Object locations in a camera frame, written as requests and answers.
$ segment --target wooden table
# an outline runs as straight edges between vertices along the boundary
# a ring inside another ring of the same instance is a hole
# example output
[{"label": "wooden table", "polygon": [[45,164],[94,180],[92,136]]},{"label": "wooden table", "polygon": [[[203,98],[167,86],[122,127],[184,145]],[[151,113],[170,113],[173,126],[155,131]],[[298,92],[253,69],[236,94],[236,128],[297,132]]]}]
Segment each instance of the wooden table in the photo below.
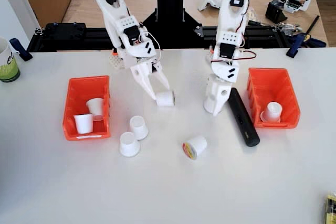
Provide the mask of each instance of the wooden table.
[{"label": "wooden table", "polygon": [[[130,12],[136,16],[138,21],[145,20],[156,8],[156,0],[125,0]],[[195,18],[203,26],[217,26],[218,10],[208,7],[202,12],[197,10],[197,6],[201,0],[184,0],[186,11]],[[250,8],[253,8],[257,14],[259,21],[272,24],[265,17],[268,3],[271,0],[250,0]],[[320,15],[316,0],[312,0],[306,12],[298,11],[294,14],[284,12],[288,17],[287,22],[292,24],[300,24],[303,31],[306,31],[314,18]],[[77,11],[69,20],[70,22],[84,22],[87,27],[104,27],[101,11],[95,0],[83,0]],[[327,37],[324,32],[322,19],[319,19],[311,36],[316,39],[327,42]]]}]

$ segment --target black metal stand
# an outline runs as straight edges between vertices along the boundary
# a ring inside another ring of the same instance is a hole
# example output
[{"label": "black metal stand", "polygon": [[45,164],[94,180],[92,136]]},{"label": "black metal stand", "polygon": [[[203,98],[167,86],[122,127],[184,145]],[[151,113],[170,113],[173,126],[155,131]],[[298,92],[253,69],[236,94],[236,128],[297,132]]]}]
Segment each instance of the black metal stand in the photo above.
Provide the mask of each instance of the black metal stand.
[{"label": "black metal stand", "polygon": [[216,28],[204,37],[202,24],[183,8],[183,0],[157,0],[157,8],[143,22],[162,48],[208,48]]}]

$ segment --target yellow object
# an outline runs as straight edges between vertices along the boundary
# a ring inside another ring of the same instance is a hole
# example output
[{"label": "yellow object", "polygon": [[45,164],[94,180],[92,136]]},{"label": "yellow object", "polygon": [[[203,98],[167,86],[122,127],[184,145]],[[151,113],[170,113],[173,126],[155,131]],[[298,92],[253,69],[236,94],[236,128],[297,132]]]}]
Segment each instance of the yellow object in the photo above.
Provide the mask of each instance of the yellow object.
[{"label": "yellow object", "polygon": [[336,196],[327,196],[325,216],[325,224],[336,224]]}]

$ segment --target cup with colorful label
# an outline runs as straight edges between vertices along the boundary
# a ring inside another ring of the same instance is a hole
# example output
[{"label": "cup with colorful label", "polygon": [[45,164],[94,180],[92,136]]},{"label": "cup with colorful label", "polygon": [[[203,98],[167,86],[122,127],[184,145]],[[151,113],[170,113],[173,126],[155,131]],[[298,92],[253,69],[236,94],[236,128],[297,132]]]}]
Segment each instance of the cup with colorful label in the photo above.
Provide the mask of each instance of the cup with colorful label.
[{"label": "cup with colorful label", "polygon": [[0,81],[15,81],[20,76],[14,54],[5,38],[0,37]]}]

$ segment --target red wire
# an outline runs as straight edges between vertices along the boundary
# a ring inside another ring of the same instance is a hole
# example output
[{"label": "red wire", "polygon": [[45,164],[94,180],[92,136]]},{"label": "red wire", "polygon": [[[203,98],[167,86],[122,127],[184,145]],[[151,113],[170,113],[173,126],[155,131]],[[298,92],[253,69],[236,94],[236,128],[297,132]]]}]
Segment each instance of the red wire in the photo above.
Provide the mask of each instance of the red wire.
[{"label": "red wire", "polygon": [[257,54],[255,52],[249,51],[249,50],[244,50],[243,52],[250,52],[251,54],[254,54],[253,57],[249,57],[249,58],[238,58],[238,59],[234,59],[234,60],[250,60],[250,59],[254,59],[257,57]]},{"label": "red wire", "polygon": [[[251,60],[257,57],[257,54],[255,52],[249,51],[249,50],[244,50],[243,52],[250,52],[251,54],[254,54],[253,57],[248,57],[248,58],[238,58],[238,59],[233,59],[233,60]],[[226,62],[225,60],[211,60],[210,63],[212,62]]]},{"label": "red wire", "polygon": [[249,6],[250,6],[250,0],[248,0],[248,5],[247,5],[246,12],[243,14],[243,18],[242,18],[242,20],[241,20],[241,22],[240,22],[238,28],[236,29],[236,32],[240,29],[241,24],[243,23],[243,20],[244,20],[244,16],[245,16],[245,14],[247,14],[247,11],[248,11]]}]

